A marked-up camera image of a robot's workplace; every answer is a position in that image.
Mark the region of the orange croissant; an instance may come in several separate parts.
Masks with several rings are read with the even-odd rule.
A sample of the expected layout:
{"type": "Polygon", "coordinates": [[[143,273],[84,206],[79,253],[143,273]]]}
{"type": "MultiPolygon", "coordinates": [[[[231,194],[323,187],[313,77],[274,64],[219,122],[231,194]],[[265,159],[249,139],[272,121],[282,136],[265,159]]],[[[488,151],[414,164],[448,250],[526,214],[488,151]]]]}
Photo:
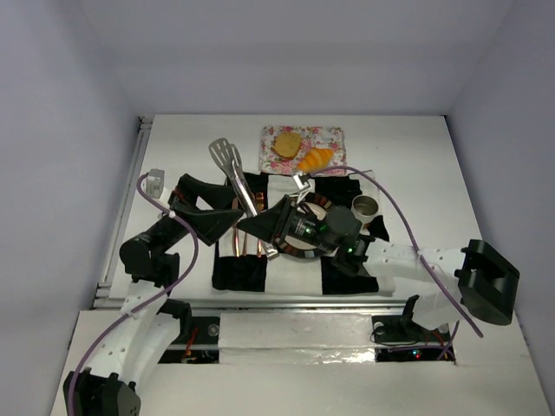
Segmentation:
{"type": "Polygon", "coordinates": [[[302,173],[313,173],[327,167],[334,157],[330,148],[311,148],[297,164],[297,170],[302,173]]]}

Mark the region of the bread slice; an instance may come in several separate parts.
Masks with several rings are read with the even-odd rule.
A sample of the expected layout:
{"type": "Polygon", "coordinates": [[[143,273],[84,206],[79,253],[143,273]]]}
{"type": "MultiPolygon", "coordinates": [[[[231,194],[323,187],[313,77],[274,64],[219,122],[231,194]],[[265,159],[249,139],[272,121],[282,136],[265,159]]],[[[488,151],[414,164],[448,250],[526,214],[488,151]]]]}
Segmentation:
{"type": "Polygon", "coordinates": [[[271,150],[282,159],[294,159],[301,148],[302,141],[301,134],[285,131],[275,137],[271,150]]]}

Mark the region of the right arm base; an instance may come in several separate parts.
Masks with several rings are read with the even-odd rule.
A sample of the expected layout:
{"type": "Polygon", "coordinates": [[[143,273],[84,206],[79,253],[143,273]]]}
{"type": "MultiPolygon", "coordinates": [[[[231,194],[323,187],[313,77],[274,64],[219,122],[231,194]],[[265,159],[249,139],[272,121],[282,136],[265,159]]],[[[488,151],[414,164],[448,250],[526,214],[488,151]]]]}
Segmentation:
{"type": "Polygon", "coordinates": [[[376,346],[376,362],[455,362],[454,332],[449,328],[425,329],[413,322],[418,295],[407,300],[400,315],[374,315],[369,339],[376,346]]]}

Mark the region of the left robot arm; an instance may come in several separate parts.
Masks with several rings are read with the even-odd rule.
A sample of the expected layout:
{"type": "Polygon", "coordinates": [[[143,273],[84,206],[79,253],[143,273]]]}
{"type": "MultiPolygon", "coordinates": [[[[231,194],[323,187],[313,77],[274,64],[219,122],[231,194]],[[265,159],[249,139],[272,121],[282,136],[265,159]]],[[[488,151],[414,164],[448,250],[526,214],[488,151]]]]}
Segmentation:
{"type": "Polygon", "coordinates": [[[160,210],[147,230],[119,251],[131,278],[119,316],[88,348],[63,383],[69,415],[137,415],[145,381],[174,341],[194,337],[192,308],[171,298],[193,270],[202,244],[215,244],[243,215],[235,191],[189,174],[168,195],[148,193],[152,172],[140,176],[139,194],[160,210]]]}

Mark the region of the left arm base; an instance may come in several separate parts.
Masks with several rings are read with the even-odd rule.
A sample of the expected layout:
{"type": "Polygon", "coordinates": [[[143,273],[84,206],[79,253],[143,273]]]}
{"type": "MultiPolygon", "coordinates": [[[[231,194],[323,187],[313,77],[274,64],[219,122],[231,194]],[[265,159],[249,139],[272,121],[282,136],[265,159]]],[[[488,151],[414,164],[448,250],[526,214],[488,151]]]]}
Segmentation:
{"type": "Polygon", "coordinates": [[[192,314],[184,334],[173,341],[160,357],[159,364],[219,363],[220,316],[192,314]]]}

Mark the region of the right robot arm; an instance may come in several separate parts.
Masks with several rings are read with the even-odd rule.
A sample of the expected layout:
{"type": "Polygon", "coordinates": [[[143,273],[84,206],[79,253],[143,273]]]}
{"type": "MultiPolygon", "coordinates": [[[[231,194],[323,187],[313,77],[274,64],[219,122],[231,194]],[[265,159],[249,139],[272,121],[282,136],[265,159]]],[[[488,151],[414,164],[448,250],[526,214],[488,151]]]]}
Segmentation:
{"type": "Polygon", "coordinates": [[[283,197],[276,205],[238,228],[291,255],[292,238],[331,256],[331,264],[350,278],[374,277],[391,282],[396,278],[432,283],[433,294],[414,294],[407,300],[409,319],[434,329],[461,318],[507,326],[519,285],[519,271],[490,244],[472,239],[461,249],[429,250],[393,244],[361,231],[354,212],[332,205],[323,217],[283,197]]]}

